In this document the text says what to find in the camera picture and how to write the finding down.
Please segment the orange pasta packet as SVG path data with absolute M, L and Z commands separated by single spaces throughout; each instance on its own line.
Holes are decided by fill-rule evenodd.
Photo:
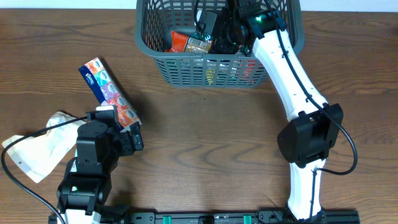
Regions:
M 200 40 L 175 31 L 171 32 L 171 38 L 172 46 L 169 49 L 165 49 L 165 52 L 207 54 L 213 43 L 212 40 Z

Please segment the colourful tissue pack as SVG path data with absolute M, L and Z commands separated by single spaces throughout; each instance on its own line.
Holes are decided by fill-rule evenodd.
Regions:
M 135 109 L 113 80 L 100 58 L 96 57 L 82 65 L 80 72 L 101 106 L 113 105 L 118 112 L 118 126 L 121 131 L 129 131 L 133 124 L 142 125 Z

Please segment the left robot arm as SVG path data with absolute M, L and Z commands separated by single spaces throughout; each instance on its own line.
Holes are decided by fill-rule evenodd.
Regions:
M 49 217 L 49 223 L 129 223 L 129 206 L 105 203 L 119 158 L 144 148 L 140 124 L 135 121 L 121 130 L 117 107 L 111 105 L 86 115 L 88 122 L 77 129 L 77 155 L 57 189 L 60 216 Z

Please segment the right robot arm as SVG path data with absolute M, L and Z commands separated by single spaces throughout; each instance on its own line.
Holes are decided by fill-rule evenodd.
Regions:
M 266 69 L 285 109 L 288 124 L 278 134 L 279 149 L 290 164 L 287 207 L 297 221 L 313 221 L 321 212 L 320 174 L 338 133 L 343 110 L 329 105 L 299 62 L 279 10 L 266 2 L 229 1 L 209 16 L 194 5 L 195 27 L 215 38 L 215 50 L 252 54 Z

